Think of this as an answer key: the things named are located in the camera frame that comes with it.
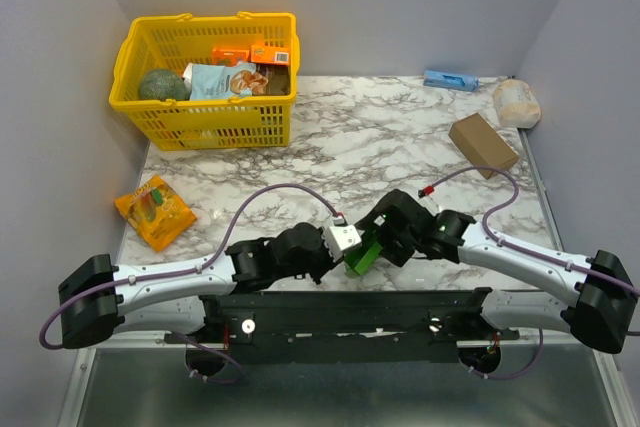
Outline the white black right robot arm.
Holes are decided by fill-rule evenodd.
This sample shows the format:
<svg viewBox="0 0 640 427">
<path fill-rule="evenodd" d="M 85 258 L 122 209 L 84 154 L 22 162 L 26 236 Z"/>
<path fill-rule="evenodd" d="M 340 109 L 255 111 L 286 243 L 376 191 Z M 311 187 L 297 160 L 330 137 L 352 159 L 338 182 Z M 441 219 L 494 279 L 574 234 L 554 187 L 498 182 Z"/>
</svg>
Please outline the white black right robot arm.
<svg viewBox="0 0 640 427">
<path fill-rule="evenodd" d="M 571 334 L 582 344 L 609 354 L 622 351 L 638 303 L 620 259 L 600 250 L 570 254 L 520 241 L 431 200 L 419 203 L 395 189 L 356 227 L 365 246 L 402 267 L 414 253 L 429 260 L 478 266 L 529 285 L 523 292 L 493 290 L 482 304 L 464 309 L 460 326 L 480 339 L 494 328 L 533 328 Z"/>
</svg>

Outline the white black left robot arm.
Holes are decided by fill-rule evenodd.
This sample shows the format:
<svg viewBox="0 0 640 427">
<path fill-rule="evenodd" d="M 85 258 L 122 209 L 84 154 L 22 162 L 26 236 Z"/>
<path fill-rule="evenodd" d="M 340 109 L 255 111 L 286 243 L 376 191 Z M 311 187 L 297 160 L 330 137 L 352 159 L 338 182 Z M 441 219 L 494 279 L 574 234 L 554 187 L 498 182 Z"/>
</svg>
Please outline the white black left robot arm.
<svg viewBox="0 0 640 427">
<path fill-rule="evenodd" d="M 117 266 L 107 254 L 90 257 L 58 287 L 62 346 L 79 349 L 109 339 L 117 329 L 148 330 L 136 311 L 181 299 L 253 293 L 289 277 L 320 282 L 361 244 L 352 225 L 317 228 L 302 222 L 276 237 L 237 242 L 210 258 L 151 266 Z"/>
</svg>

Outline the green paper box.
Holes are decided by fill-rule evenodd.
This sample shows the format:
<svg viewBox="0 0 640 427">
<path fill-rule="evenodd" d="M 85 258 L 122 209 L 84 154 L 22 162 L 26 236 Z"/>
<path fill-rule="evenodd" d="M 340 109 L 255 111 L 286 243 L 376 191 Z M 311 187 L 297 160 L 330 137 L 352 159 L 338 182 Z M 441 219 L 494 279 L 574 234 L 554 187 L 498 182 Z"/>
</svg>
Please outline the green paper box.
<svg viewBox="0 0 640 427">
<path fill-rule="evenodd" d="M 351 278 L 363 276 L 380 257 L 383 250 L 376 230 L 365 231 L 361 239 L 362 244 L 344 257 L 345 273 Z"/>
</svg>

